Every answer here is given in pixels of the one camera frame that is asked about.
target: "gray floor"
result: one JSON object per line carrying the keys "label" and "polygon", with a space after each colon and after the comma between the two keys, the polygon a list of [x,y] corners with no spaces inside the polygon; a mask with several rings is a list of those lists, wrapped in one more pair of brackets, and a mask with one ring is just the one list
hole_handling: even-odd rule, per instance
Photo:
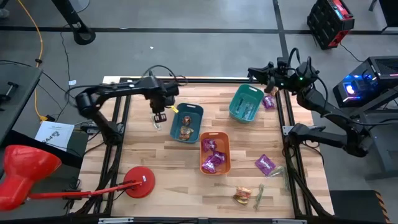
{"label": "gray floor", "polygon": [[[308,29],[306,16],[314,0],[280,0],[284,29]],[[356,20],[356,30],[379,30],[370,1],[345,0]],[[33,18],[42,27],[61,27],[65,21],[50,1],[25,1]],[[32,26],[16,1],[7,8],[10,18],[0,26]],[[272,0],[91,0],[80,13],[91,27],[127,28],[219,28],[219,29],[276,29]],[[43,32],[45,45],[43,70],[58,84],[67,87],[67,64],[58,32]],[[162,64],[175,73],[186,76],[245,77],[248,67],[262,67],[282,55],[278,34],[176,34],[176,33],[97,33],[96,40],[86,46],[74,43],[71,33],[64,33],[70,57],[71,79],[77,85],[100,83],[105,75],[140,75],[147,67]],[[310,35],[286,35],[288,48],[298,47],[302,58],[312,56],[313,66],[329,87],[329,101],[335,103],[331,89],[359,62],[343,48],[322,51]],[[349,35],[343,44],[358,58],[376,55],[397,55],[396,35]],[[33,65],[39,53],[35,32],[1,31],[0,59],[16,60]],[[166,75],[155,71],[157,75]],[[40,84],[64,105],[63,93],[47,78]],[[39,111],[57,114],[59,107],[38,88]],[[14,129],[34,136],[39,122],[30,99]],[[317,125],[327,130],[340,130],[314,113]],[[67,107],[60,122],[83,121],[74,108]],[[380,191],[389,216],[398,223],[398,179],[366,182],[364,175],[374,171],[377,164],[372,157],[358,159],[341,149],[321,146],[325,156],[325,170],[330,190]],[[59,215],[50,210],[30,211],[27,217]],[[12,217],[0,214],[0,219]]]}

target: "red lamp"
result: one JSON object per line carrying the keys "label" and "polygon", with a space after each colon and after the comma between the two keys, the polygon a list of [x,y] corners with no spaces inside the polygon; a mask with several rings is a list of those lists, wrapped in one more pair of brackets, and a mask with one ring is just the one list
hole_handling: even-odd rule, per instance
{"label": "red lamp", "polygon": [[33,184],[52,174],[61,165],[61,160],[48,152],[29,146],[6,147],[4,171],[6,178],[0,185],[0,211],[12,210],[27,198],[45,199],[60,197],[90,197],[115,190],[126,190],[128,196],[141,198],[149,195],[155,187],[155,175],[146,167],[134,167],[126,174],[124,183],[116,187],[94,192],[54,192],[30,194]]}

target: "white paper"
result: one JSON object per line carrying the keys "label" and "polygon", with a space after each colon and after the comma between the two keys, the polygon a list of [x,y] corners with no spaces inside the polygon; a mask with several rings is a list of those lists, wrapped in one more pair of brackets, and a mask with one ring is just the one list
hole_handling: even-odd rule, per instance
{"label": "white paper", "polygon": [[35,139],[66,151],[74,127],[71,124],[43,121]]}

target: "red lamp arm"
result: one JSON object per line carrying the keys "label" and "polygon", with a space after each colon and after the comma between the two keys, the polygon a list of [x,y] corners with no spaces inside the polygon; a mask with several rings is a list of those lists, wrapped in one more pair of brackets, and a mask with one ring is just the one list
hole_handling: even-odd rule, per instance
{"label": "red lamp arm", "polygon": [[115,190],[124,190],[131,188],[135,185],[141,185],[142,182],[134,182],[119,185],[116,187],[110,187],[108,189],[96,190],[96,191],[86,191],[86,192],[54,192],[54,193],[39,193],[39,194],[30,194],[27,197],[30,199],[48,199],[48,198],[60,198],[60,197],[90,197],[94,195],[101,195],[108,192],[113,192]]}

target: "yellow cable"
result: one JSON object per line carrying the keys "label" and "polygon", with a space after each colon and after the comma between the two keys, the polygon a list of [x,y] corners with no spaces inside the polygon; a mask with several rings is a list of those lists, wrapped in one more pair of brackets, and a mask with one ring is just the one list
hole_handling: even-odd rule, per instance
{"label": "yellow cable", "polygon": [[[40,33],[39,28],[37,27],[35,20],[32,18],[32,16],[30,15],[29,11],[25,8],[24,4],[21,2],[21,0],[18,0],[18,2],[22,6],[22,8],[25,10],[25,12],[29,16],[30,20],[33,22],[33,25],[35,25],[37,33],[39,34],[39,38],[40,38],[39,60],[41,60],[42,59],[42,55],[43,55],[43,48],[44,48],[42,34]],[[36,62],[36,68],[38,68],[39,65],[40,65],[40,63]],[[40,115],[40,113],[39,113],[39,111],[37,109],[37,90],[36,89],[35,89],[35,111],[36,111],[36,114],[37,114],[37,116],[39,117],[39,119],[41,121],[47,120],[47,117]]]}

